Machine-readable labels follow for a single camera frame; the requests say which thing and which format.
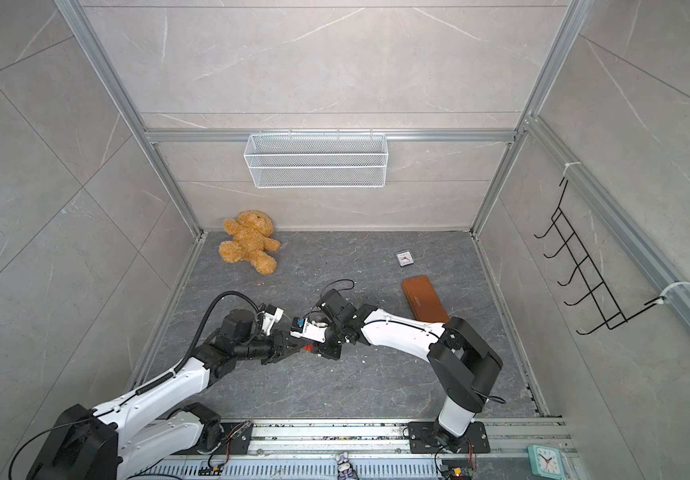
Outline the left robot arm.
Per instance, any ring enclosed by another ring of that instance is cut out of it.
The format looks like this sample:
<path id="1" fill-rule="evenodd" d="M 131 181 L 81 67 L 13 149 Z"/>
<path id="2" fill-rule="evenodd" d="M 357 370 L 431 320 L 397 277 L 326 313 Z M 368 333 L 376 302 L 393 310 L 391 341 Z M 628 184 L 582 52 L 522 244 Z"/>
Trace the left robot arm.
<path id="1" fill-rule="evenodd" d="M 196 395 L 232 372 L 243 360 L 276 363 L 305 345 L 305 321 L 281 325 L 283 311 L 251 302 L 231 311 L 217 330 L 204 332 L 204 315 L 184 357 L 147 383 L 92 408 L 66 409 L 54 427 L 39 433 L 44 443 L 29 479 L 128 479 L 165 457 L 197 449 L 207 457 L 234 435 L 220 414 Z"/>

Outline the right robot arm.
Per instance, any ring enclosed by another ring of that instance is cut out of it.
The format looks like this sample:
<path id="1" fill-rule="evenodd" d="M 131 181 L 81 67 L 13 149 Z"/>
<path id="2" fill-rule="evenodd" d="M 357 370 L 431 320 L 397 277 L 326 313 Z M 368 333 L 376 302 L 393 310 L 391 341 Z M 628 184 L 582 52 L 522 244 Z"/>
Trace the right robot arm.
<path id="1" fill-rule="evenodd" d="M 316 304 L 327 327 L 324 338 L 339 346 L 360 341 L 425 360 L 446 395 L 436 419 L 436 435 L 451 441 L 466 433 L 489 401 L 503 361 L 465 320 L 428 323 L 400 317 L 374 305 L 357 308 L 336 289 Z"/>

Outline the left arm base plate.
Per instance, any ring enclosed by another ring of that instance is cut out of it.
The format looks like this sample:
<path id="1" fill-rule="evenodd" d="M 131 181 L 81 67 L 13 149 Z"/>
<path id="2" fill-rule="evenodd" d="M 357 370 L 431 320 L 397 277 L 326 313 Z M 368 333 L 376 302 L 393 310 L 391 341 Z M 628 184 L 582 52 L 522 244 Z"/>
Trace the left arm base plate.
<path id="1" fill-rule="evenodd" d="M 239 454 L 246 453 L 253 427 L 251 420 L 207 425 L 191 450 L 201 455 L 221 455 L 231 447 Z"/>

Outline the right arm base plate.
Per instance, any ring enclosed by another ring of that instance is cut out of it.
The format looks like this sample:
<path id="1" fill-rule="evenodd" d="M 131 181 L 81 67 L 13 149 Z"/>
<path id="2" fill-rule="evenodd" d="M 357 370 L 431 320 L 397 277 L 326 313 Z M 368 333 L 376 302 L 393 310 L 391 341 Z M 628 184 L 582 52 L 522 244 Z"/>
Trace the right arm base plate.
<path id="1" fill-rule="evenodd" d="M 485 426 L 481 422 L 470 423 L 460 437 L 454 437 L 438 422 L 414 421 L 407 424 L 405 437 L 413 454 L 437 451 L 485 454 L 491 451 Z"/>

